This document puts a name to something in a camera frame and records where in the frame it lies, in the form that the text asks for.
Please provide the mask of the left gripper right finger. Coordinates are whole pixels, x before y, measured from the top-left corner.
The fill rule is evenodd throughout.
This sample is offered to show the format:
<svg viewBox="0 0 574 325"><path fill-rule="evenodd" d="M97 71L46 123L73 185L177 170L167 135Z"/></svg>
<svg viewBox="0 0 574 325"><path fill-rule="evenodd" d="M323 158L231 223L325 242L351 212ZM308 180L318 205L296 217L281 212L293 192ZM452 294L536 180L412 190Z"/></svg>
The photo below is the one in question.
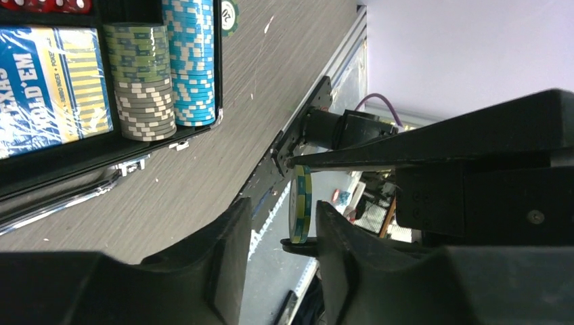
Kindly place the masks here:
<svg viewBox="0 0 574 325"><path fill-rule="evenodd" d="M316 205L329 324L572 324L573 249L373 237Z"/></svg>

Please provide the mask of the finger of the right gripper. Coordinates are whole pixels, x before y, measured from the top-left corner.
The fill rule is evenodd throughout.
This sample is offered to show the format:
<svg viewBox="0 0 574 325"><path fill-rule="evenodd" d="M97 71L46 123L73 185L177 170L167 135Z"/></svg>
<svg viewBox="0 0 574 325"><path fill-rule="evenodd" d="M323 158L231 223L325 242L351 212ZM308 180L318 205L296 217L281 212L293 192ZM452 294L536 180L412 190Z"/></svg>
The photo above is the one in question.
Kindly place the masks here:
<svg viewBox="0 0 574 325"><path fill-rule="evenodd" d="M286 253L313 258L319 257L316 237L308 238L306 242L298 244L291 242L289 238L284 238L280 240L280 244L282 245L282 250Z"/></svg>

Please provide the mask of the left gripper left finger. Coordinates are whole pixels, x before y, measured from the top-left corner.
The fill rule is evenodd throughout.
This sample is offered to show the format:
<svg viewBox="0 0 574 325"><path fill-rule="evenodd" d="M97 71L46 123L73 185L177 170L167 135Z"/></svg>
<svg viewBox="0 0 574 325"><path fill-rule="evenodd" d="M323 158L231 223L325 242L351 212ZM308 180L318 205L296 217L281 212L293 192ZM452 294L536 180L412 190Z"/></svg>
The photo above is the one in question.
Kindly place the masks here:
<svg viewBox="0 0 574 325"><path fill-rule="evenodd" d="M137 265L96 251L2 253L1 323L237 324L251 215L241 198Z"/></svg>

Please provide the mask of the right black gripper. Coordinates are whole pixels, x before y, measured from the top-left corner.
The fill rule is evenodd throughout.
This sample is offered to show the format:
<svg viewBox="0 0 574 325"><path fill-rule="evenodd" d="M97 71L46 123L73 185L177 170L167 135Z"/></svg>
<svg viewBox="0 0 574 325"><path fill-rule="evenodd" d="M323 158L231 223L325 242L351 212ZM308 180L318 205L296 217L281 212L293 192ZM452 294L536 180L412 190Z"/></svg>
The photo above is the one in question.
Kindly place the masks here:
<svg viewBox="0 0 574 325"><path fill-rule="evenodd" d="M286 164L366 171L433 163L396 172L397 222L420 231L423 245L571 246L571 163L534 156L463 161L571 147L573 92L549 89Z"/></svg>

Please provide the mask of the dark green chip pile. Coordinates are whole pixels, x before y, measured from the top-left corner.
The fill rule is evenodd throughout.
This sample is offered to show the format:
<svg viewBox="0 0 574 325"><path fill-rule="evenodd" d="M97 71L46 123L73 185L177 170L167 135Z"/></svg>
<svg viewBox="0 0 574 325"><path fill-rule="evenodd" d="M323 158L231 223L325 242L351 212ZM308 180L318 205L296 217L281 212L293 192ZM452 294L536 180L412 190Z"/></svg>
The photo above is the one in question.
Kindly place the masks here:
<svg viewBox="0 0 574 325"><path fill-rule="evenodd" d="M290 182L289 194L289 236L293 244L307 241L311 224L312 178L309 167L295 165Z"/></svg>

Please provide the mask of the black poker chip case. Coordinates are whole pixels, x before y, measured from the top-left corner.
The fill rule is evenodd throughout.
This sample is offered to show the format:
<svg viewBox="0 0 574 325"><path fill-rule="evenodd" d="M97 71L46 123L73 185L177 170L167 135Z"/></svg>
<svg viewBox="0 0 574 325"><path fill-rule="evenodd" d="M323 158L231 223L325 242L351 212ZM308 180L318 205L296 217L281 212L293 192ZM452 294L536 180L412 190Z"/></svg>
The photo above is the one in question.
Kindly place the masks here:
<svg viewBox="0 0 574 325"><path fill-rule="evenodd" d="M220 1L1 2L1 233L220 121Z"/></svg>

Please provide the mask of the blue playing card deck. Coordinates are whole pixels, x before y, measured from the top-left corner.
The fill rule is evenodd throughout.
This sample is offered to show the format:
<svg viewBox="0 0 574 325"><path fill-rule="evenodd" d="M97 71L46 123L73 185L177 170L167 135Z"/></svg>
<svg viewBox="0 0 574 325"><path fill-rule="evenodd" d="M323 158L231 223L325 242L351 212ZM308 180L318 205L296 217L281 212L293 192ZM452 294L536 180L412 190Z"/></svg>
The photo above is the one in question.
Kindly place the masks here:
<svg viewBox="0 0 574 325"><path fill-rule="evenodd" d="M113 130L94 28L1 27L1 158Z"/></svg>

